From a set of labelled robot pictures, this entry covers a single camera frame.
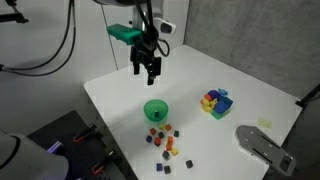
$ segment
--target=green bowl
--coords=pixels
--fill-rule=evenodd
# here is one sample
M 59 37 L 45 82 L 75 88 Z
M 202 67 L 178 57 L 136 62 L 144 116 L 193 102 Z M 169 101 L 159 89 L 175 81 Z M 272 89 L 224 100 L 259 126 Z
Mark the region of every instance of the green bowl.
M 160 99 L 153 99 L 144 105 L 144 114 L 152 122 L 160 122 L 167 117 L 169 107 Z

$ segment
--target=white table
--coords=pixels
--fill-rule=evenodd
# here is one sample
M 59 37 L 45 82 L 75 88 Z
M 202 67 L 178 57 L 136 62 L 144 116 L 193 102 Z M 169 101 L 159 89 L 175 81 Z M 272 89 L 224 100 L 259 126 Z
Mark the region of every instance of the white table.
M 235 129 L 258 126 L 258 118 L 265 118 L 272 129 L 262 130 L 281 145 L 301 112 L 297 98 L 188 46 L 163 60 L 155 85 L 147 86 L 146 78 L 145 72 L 134 76 L 130 66 L 84 86 L 139 179 L 262 179 L 268 166 L 239 149 Z M 217 88 L 229 91 L 234 101 L 219 121 L 199 104 L 208 90 Z M 143 106 L 156 98 L 168 103 L 168 123 L 181 134 L 174 143 L 179 154 L 169 161 L 161 157 L 164 145 L 145 141 L 149 127 Z M 189 159 L 192 169 L 185 166 Z M 158 162 L 170 165 L 171 174 L 157 172 Z

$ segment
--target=white wall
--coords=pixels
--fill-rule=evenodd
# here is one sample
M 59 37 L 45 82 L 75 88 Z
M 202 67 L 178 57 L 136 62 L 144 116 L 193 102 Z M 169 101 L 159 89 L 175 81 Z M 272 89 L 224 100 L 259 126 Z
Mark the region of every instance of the white wall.
M 26 67 L 51 56 L 62 40 L 67 6 L 68 0 L 18 1 L 18 9 L 30 22 L 24 25 L 0 23 L 0 63 Z M 164 18 L 177 24 L 178 28 L 175 35 L 165 37 L 171 48 L 183 44 L 188 6 L 189 0 L 165 0 Z M 132 8 L 103 8 L 109 25 L 128 25 L 131 20 Z M 77 46 L 63 69 L 40 78 L 0 73 L 1 129 L 27 134 L 71 110 L 77 110 L 85 120 L 94 121 L 96 118 L 95 110 L 88 104 L 83 84 L 115 71 L 116 67 L 101 6 L 91 0 L 76 0 L 76 11 Z M 11 8 L 0 1 L 0 14 L 8 12 Z M 119 68 L 128 66 L 129 47 L 115 39 L 112 39 L 112 44 Z M 70 45 L 69 38 L 58 61 L 43 71 L 59 65 L 66 58 Z

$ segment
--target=metal plate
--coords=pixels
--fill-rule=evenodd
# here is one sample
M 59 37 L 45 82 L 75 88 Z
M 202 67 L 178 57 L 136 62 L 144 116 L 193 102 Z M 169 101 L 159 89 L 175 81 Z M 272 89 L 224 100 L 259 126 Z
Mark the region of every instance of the metal plate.
M 240 146 L 252 156 L 259 157 L 280 174 L 292 175 L 297 163 L 296 159 L 257 127 L 239 126 L 236 137 Z

